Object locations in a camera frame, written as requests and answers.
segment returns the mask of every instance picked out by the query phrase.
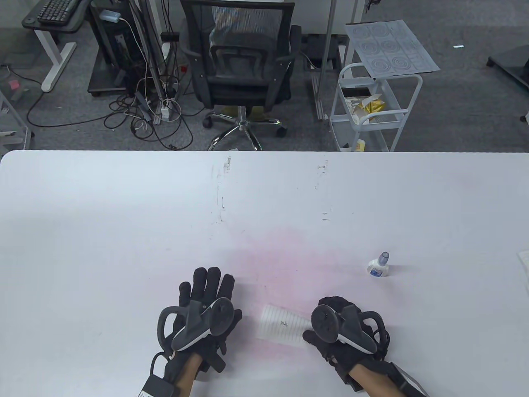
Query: mesh chair back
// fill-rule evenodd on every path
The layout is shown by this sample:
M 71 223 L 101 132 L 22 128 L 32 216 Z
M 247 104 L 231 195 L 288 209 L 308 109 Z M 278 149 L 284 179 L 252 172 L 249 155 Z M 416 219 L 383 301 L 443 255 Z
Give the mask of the mesh chair back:
M 289 54 L 293 3 L 181 0 L 188 45 L 210 84 L 265 86 Z

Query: forearm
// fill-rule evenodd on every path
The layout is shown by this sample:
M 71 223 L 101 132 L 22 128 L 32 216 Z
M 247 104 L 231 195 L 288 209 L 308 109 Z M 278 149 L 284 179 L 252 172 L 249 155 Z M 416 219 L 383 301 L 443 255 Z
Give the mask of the forearm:
M 193 387 L 193 382 L 197 376 L 198 368 L 202 363 L 202 357 L 198 354 L 193 353 L 191 357 L 186 362 L 182 374 L 178 377 L 175 387 L 180 390 L 178 397 L 189 397 L 191 394 L 191 388 Z
M 357 381 L 370 397 L 405 397 L 397 386 L 386 376 L 370 371 L 356 364 L 349 375 Z

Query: small bottle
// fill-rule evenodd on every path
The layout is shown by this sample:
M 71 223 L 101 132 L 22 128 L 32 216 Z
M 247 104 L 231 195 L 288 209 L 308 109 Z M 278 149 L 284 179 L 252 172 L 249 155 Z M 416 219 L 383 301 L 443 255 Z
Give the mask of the small bottle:
M 384 277 L 388 274 L 389 265 L 388 265 L 389 253 L 383 252 L 378 259 L 373 259 L 369 262 L 367 271 L 370 275 L 375 277 Z

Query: bottle label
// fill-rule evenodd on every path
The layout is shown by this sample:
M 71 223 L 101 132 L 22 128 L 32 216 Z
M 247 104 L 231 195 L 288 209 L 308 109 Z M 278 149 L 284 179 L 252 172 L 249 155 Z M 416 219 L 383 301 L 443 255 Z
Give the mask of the bottle label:
M 371 269 L 370 274 L 375 277 L 382 277 L 382 270 Z

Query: chair wheel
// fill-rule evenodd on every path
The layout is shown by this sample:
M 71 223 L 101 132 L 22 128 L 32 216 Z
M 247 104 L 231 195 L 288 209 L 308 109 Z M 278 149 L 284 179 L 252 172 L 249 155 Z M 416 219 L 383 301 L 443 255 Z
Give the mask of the chair wheel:
M 202 120 L 202 127 L 207 128 L 207 129 L 210 129 L 211 127 L 213 127 L 213 119 L 211 118 L 211 116 L 205 117 Z
M 285 127 L 279 127 L 276 131 L 276 136 L 278 138 L 284 138 L 287 136 L 287 129 Z

